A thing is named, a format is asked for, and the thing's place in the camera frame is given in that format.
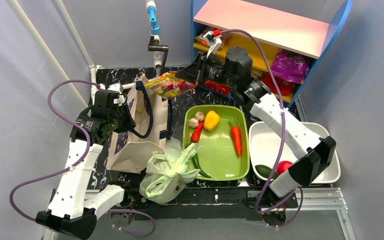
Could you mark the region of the beige canvas tote bag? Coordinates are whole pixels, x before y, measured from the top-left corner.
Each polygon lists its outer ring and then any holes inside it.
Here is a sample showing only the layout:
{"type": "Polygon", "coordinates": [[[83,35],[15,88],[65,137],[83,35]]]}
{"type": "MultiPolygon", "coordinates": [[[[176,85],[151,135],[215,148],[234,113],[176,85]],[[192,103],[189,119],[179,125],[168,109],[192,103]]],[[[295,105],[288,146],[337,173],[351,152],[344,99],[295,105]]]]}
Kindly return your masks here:
{"type": "Polygon", "coordinates": [[[169,135],[169,104],[144,87],[149,80],[142,74],[127,94],[127,109],[135,122],[133,131],[113,133],[108,144],[106,169],[141,173],[154,153],[165,151],[169,135]]]}

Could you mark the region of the translucent white plastic bag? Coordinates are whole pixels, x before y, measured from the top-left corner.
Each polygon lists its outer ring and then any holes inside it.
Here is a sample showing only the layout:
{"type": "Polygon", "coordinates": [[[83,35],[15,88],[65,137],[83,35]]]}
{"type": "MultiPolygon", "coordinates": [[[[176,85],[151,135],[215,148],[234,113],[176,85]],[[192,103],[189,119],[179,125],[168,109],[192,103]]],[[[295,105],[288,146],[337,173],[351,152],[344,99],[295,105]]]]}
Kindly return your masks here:
{"type": "Polygon", "coordinates": [[[199,148],[198,143],[192,143],[183,149],[178,139],[167,140],[164,153],[154,152],[147,162],[146,174],[139,185],[140,195],[159,205],[174,200],[200,172],[189,167],[199,148]]]}

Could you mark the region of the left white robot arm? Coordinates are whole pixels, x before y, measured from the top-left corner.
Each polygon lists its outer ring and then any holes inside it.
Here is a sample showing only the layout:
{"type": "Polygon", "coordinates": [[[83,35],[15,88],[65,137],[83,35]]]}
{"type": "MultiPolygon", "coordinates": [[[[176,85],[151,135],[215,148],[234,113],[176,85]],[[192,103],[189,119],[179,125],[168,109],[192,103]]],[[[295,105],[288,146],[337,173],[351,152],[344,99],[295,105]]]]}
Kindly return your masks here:
{"type": "Polygon", "coordinates": [[[87,240],[98,219],[124,200],[122,184],[111,184],[85,200],[89,178],[113,133],[133,125],[133,119],[120,90],[100,89],[93,105],[80,112],[73,125],[66,164],[54,197],[46,210],[39,211],[35,222],[57,233],[87,240]]]}

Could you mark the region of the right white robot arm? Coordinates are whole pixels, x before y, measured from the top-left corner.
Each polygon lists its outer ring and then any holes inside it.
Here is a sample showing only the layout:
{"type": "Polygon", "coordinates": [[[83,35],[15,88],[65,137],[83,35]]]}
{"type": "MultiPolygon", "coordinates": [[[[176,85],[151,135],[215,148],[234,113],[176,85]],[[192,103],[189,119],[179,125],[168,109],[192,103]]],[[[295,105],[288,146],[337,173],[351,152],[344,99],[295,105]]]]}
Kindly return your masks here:
{"type": "Polygon", "coordinates": [[[196,86],[213,81],[231,88],[233,99],[262,120],[292,150],[297,161],[269,185],[266,195],[280,199],[300,186],[310,185],[328,166],[336,148],[331,136],[322,137],[300,122],[270,89],[251,75],[253,60],[245,48],[233,47],[221,62],[200,52],[193,63],[175,76],[196,86]]]}

